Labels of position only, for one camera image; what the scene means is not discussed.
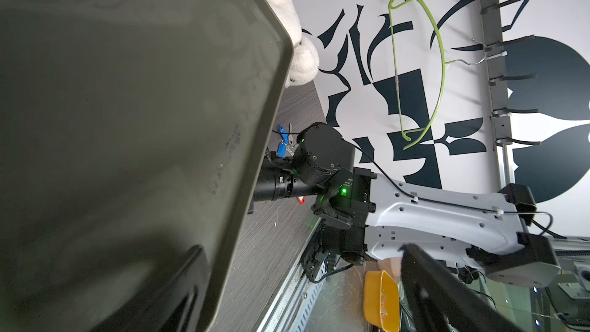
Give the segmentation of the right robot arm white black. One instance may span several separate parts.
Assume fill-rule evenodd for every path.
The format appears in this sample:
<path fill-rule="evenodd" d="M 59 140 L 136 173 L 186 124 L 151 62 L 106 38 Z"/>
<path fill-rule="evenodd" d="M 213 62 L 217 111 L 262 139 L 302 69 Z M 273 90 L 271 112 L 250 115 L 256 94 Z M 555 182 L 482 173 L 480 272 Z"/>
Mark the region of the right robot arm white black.
<path fill-rule="evenodd" d="M 529 232 L 536 208 L 526 186 L 473 195 L 403 183 L 357 167 L 357 152 L 316 122 L 297 134 L 292 156 L 264 157 L 254 201 L 315 197 L 320 227 L 301 259 L 309 281 L 397 258 L 407 244 L 504 284 L 547 287 L 556 279 L 561 267 L 551 241 Z"/>

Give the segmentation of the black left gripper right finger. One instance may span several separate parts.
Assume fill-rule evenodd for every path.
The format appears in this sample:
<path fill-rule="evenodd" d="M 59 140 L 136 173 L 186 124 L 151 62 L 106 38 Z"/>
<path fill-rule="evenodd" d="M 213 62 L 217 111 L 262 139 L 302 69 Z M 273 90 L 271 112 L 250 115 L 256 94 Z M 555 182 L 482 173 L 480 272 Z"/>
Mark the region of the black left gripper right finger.
<path fill-rule="evenodd" d="M 415 244 L 401 247 L 401 278 L 418 331 L 519 331 Z"/>

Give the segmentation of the drawer unit olive cream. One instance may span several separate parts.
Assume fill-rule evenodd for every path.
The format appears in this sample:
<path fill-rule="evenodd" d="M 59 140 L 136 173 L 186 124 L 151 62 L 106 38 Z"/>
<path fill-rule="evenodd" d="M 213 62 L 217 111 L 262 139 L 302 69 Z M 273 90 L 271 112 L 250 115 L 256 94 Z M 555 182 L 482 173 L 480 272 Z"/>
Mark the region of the drawer unit olive cream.
<path fill-rule="evenodd" d="M 200 245 L 210 330 L 292 55 L 266 0 L 1 0 L 1 329 L 93 331 Z"/>

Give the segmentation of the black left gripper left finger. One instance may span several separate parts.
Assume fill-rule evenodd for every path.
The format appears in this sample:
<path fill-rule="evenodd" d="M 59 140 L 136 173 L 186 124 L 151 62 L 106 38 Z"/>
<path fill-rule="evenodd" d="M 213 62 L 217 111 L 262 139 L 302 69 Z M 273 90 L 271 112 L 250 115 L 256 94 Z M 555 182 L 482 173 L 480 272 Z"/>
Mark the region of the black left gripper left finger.
<path fill-rule="evenodd" d="M 210 279 L 200 245 L 168 264 L 93 331 L 195 331 Z"/>

